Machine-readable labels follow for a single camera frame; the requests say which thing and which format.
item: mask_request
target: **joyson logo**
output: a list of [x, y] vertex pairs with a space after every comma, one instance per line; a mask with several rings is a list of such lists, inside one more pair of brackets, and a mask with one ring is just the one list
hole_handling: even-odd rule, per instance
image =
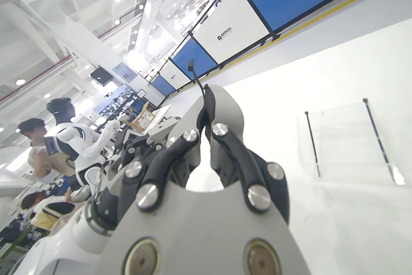
[[220, 35], [218, 35], [218, 40], [226, 38], [231, 33], [231, 27], [225, 29]]

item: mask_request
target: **silver bolt head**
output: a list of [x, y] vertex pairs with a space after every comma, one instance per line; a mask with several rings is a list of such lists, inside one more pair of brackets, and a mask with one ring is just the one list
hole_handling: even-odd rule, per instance
[[158, 198], [158, 188], [152, 183], [147, 183], [137, 192], [136, 205], [140, 209], [149, 209], [156, 203]]
[[183, 138], [187, 142], [194, 142], [197, 139], [197, 132], [194, 129], [188, 130], [183, 134]]
[[212, 131], [216, 136], [224, 136], [228, 133], [229, 129], [227, 125], [223, 123], [217, 123], [213, 125]]
[[285, 177], [285, 172], [278, 163], [268, 163], [267, 170], [269, 175], [276, 181], [281, 181]]
[[135, 162], [131, 162], [127, 165], [125, 170], [125, 175], [127, 178], [135, 178], [140, 175], [142, 171], [142, 164], [137, 160]]
[[168, 148], [168, 147], [171, 146], [175, 141], [176, 141], [176, 137], [170, 137], [170, 138], [167, 140], [166, 147]]
[[252, 185], [248, 189], [248, 199], [250, 204], [260, 211], [266, 211], [272, 202], [269, 191], [262, 185]]

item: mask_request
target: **black finger link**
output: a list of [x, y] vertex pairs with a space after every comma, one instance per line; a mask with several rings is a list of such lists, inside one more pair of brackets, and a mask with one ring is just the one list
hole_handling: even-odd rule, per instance
[[156, 185], [159, 190], [159, 197], [152, 207], [140, 209], [141, 211], [152, 212], [159, 207], [163, 199], [168, 176], [172, 167], [177, 163], [181, 163], [184, 159], [184, 155], [187, 154], [192, 147], [198, 144], [198, 142], [199, 136], [197, 136], [196, 140], [193, 142], [187, 142], [182, 135], [176, 139], [171, 146], [165, 150], [161, 150], [160, 153], [157, 154], [148, 168], [140, 187], [148, 183]]
[[146, 141], [149, 138], [149, 135], [145, 135], [145, 136], [140, 136], [137, 138], [134, 138], [132, 140], [128, 140], [126, 141], [123, 149], [122, 149], [122, 166], [125, 167], [126, 165], [128, 165], [133, 159], [134, 159], [134, 152], [133, 153], [128, 153], [128, 150], [130, 148], [144, 148], [146, 147]]
[[230, 129], [224, 136], [217, 136], [213, 132], [212, 136], [223, 150], [225, 150], [225, 153], [236, 168], [238, 178], [242, 184], [243, 197], [246, 205], [253, 212], [261, 213], [260, 210], [250, 204], [248, 199], [248, 189], [252, 185], [262, 185], [266, 188], [265, 179], [252, 154]]
[[290, 215], [290, 202], [286, 176], [284, 176], [284, 178], [279, 181], [274, 179], [269, 174], [269, 171], [267, 169], [268, 163], [253, 151], [250, 152], [252, 153], [257, 165], [259, 166], [260, 171], [262, 172], [273, 204], [279, 210], [280, 214], [288, 225]]
[[148, 148], [140, 159], [140, 163], [142, 164], [142, 171], [140, 172], [140, 174], [136, 178], [128, 178], [126, 175], [123, 175], [122, 185], [120, 188], [119, 203], [117, 206], [118, 222], [120, 222], [126, 211], [135, 201], [137, 191], [139, 190], [145, 173], [150, 164], [153, 162], [153, 159], [159, 153], [160, 151], [156, 150], [156, 145]]

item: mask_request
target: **cardboard box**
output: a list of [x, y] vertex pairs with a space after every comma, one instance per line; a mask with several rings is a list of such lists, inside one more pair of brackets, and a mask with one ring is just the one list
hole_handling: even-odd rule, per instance
[[143, 108], [142, 111], [138, 114], [136, 119], [133, 122], [124, 122], [127, 125], [130, 125], [133, 129], [135, 129], [138, 132], [143, 132], [144, 130], [147, 129], [149, 124], [155, 119], [155, 115], [151, 113], [147, 107], [149, 106], [150, 102], [147, 102]]

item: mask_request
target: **clear acrylic box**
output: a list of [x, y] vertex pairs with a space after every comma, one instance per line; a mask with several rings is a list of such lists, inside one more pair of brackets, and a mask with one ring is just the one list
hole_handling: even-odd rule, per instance
[[297, 119], [299, 161], [319, 181], [405, 186], [405, 175], [387, 164], [380, 149], [366, 105], [353, 105], [308, 113]]

